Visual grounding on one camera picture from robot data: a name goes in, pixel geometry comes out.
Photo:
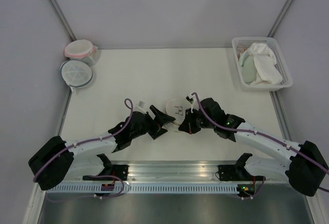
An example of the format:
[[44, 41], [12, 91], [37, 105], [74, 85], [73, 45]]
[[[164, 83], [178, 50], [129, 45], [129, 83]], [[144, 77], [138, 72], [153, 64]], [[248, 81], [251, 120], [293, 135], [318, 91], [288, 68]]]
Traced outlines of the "beige mesh laundry bag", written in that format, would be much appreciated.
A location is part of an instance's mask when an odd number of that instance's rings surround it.
[[165, 106], [165, 113], [175, 118], [173, 123], [180, 126], [185, 120], [186, 110], [191, 108], [191, 103], [184, 98], [170, 99]]

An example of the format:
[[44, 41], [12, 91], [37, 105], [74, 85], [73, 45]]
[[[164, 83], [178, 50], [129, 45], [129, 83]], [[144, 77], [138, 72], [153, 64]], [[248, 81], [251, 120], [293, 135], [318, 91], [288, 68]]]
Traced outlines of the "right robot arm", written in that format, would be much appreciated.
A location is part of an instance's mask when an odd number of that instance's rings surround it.
[[225, 113], [212, 98], [200, 100], [193, 92], [186, 97], [190, 107], [179, 126], [181, 132], [196, 134], [211, 129], [222, 139], [244, 144], [270, 156], [261, 159], [252, 153], [244, 153], [234, 165], [234, 173], [240, 180], [249, 177], [265, 177], [287, 181], [299, 193], [313, 197], [325, 176], [328, 165], [318, 147], [306, 140], [304, 143], [275, 138], [257, 130], [243, 118]]

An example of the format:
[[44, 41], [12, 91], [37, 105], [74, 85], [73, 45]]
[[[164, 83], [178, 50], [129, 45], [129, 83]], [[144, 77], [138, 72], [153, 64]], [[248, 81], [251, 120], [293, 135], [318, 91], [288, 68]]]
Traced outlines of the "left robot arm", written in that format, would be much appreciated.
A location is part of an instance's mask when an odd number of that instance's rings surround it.
[[175, 121], [154, 105], [150, 111], [154, 117], [141, 108], [132, 109], [125, 121], [95, 138], [65, 141], [61, 136], [52, 137], [28, 161], [33, 182], [46, 191], [73, 178], [110, 179], [113, 166], [107, 154], [129, 147], [132, 140], [145, 134], [155, 140], [167, 133], [164, 125]]

